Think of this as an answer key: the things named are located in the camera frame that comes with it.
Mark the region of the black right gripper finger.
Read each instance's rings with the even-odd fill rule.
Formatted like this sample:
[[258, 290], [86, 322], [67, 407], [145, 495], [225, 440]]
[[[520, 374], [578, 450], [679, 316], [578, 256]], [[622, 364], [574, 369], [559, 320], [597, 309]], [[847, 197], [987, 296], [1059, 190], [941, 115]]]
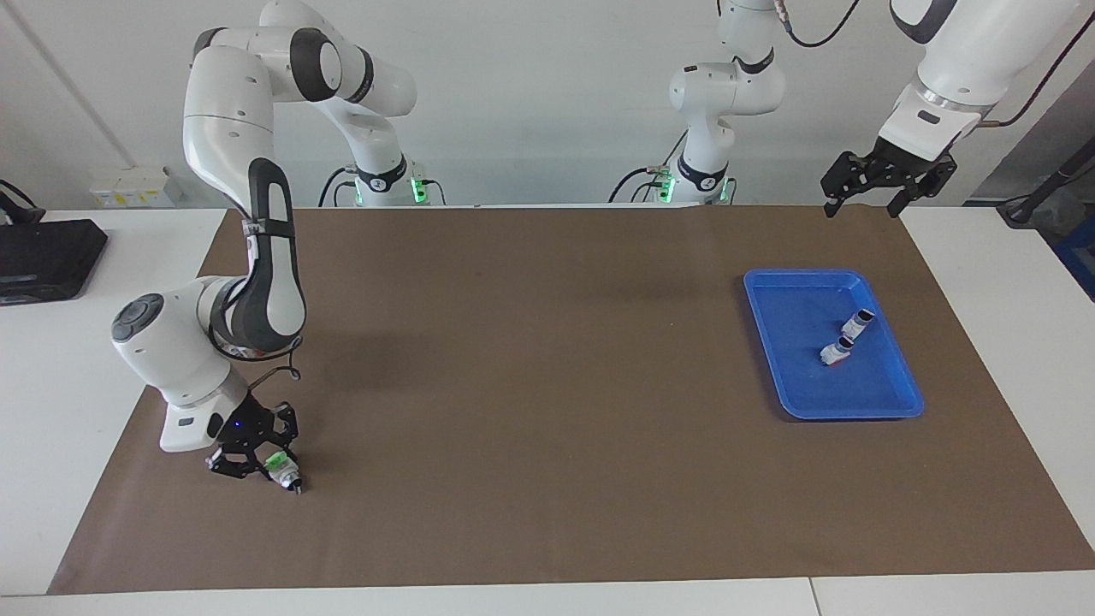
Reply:
[[293, 406], [288, 402], [283, 402], [269, 412], [274, 418], [269, 441], [279, 448], [279, 452], [269, 457], [269, 468], [285, 468], [289, 463], [297, 465], [299, 460], [291, 449], [293, 440], [299, 435], [299, 425]]
[[257, 441], [223, 441], [216, 444], [211, 456], [204, 460], [209, 470], [227, 477], [243, 479], [262, 472], [257, 458]]

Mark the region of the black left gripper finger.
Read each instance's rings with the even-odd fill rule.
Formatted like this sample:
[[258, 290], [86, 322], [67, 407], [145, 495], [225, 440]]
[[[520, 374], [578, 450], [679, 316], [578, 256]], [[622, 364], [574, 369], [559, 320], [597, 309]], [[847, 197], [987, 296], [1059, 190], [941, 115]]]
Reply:
[[926, 172], [922, 175], [915, 175], [906, 170], [901, 171], [899, 191], [896, 191], [891, 201], [886, 206], [888, 216], [897, 219], [915, 200], [935, 198], [950, 181], [950, 176], [956, 170], [957, 163], [954, 159], [941, 159], [938, 163], [927, 165]]
[[844, 151], [837, 156], [820, 181], [821, 190], [826, 196], [826, 218], [835, 217], [846, 200], [853, 196], [872, 190], [873, 181], [868, 176], [872, 163], [873, 156], [857, 156], [851, 151]]

